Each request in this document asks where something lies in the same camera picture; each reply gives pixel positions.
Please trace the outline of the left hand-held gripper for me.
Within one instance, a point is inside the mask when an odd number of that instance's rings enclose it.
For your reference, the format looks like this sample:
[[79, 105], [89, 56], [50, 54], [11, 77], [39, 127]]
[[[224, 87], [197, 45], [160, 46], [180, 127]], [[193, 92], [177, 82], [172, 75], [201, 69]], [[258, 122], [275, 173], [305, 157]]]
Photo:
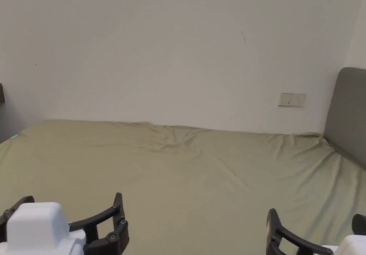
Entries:
[[[97, 225], [110, 218], [114, 230], [99, 238]], [[0, 216], [0, 235], [2, 255], [121, 255], [129, 243], [119, 192], [108, 209], [70, 224], [59, 203], [25, 196]]]

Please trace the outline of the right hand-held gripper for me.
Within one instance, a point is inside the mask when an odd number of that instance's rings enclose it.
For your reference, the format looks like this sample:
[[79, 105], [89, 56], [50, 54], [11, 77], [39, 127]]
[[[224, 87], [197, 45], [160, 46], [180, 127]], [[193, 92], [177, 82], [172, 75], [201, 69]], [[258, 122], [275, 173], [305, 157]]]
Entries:
[[317, 245], [309, 242], [285, 228], [279, 219], [277, 211], [272, 208], [267, 215], [267, 255], [284, 255], [280, 250], [282, 239], [286, 239], [297, 247], [296, 255], [365, 255], [366, 236], [366, 216], [355, 214], [352, 218], [353, 235], [346, 236], [338, 246]]

